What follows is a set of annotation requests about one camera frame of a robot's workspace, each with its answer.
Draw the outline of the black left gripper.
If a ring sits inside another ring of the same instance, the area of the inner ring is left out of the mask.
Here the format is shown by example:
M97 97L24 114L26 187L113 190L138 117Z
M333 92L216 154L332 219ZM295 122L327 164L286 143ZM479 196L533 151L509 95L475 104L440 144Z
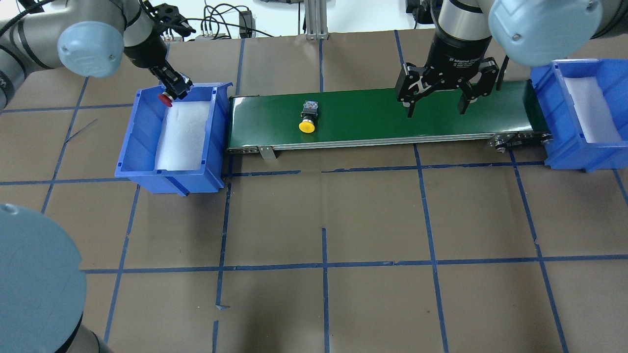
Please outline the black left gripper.
M168 100L186 98L193 87L193 82L188 76L174 70L170 65L150 67L150 72L164 86L162 95Z

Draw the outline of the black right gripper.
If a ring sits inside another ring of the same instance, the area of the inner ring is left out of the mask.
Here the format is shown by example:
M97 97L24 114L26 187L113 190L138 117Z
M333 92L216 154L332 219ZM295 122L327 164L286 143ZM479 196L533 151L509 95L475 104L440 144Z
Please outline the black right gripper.
M434 92L460 89L460 115L477 98L489 96L500 72L496 59L485 55L492 39L460 40L435 34L426 63L421 67L405 63L397 79L395 96L407 105L407 118L412 118L420 99Z

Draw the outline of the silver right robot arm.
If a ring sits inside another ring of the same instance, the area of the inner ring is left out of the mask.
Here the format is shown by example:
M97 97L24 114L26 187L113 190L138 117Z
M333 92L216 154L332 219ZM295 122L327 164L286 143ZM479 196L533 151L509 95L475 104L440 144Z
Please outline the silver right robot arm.
M500 89L509 62L540 67L627 32L625 0L411 0L409 8L435 34L426 63L403 63L395 85L408 118L420 99L446 90L462 92L464 114Z

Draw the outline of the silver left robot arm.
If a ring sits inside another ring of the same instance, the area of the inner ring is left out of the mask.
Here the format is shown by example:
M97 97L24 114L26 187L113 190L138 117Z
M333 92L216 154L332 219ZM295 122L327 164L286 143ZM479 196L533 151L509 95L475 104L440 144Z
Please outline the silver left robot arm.
M1 21L2 109L34 72L65 67L103 78L117 72L123 57L159 79L166 105L186 98L193 87L171 67L161 37L169 29L182 37L195 31L175 6L148 0L23 0L22 6Z

